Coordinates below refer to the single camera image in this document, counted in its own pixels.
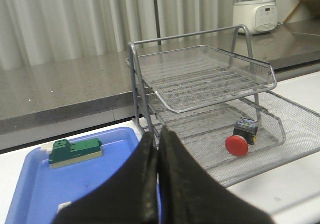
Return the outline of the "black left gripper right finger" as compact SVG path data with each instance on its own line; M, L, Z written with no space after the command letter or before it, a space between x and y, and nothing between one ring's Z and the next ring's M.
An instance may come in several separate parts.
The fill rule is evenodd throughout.
M272 224L265 212L229 192L163 127L158 149L163 224Z

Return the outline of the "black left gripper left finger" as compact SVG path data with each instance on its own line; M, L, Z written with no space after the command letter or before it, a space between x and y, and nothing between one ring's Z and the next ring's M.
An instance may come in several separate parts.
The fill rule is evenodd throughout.
M54 224L156 224L157 149L145 132L125 163L102 185L63 208Z

